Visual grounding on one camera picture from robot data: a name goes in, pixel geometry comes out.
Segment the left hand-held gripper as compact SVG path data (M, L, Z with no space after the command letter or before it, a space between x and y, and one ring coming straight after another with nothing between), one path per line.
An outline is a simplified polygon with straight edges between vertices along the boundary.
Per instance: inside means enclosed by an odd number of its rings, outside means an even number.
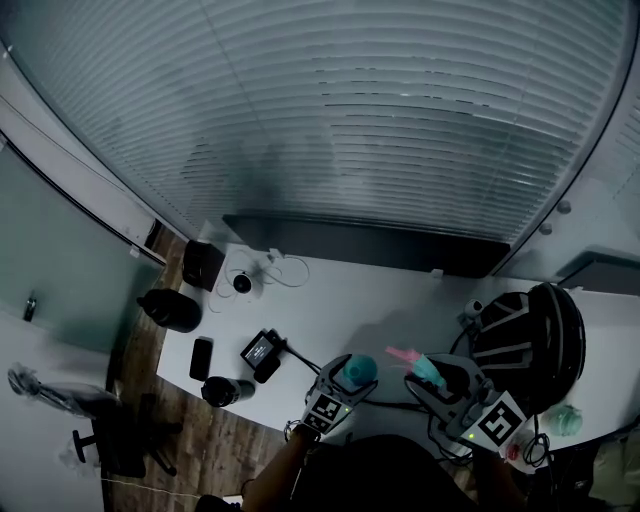
M373 380L356 390L352 380L342 374L350 358L345 354L322 367L305 396L301 423L319 435L338 426L378 386L378 381Z

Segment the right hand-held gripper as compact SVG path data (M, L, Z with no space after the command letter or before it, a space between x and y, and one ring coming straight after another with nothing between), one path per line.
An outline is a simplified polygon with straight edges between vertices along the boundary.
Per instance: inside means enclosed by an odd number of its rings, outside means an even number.
M427 355L447 388L473 388L451 409L448 398L431 382L413 374L404 377L407 390L429 413L444 423L444 434L469 447L498 453L527 421L508 391L499 392L490 379L467 357L438 353Z

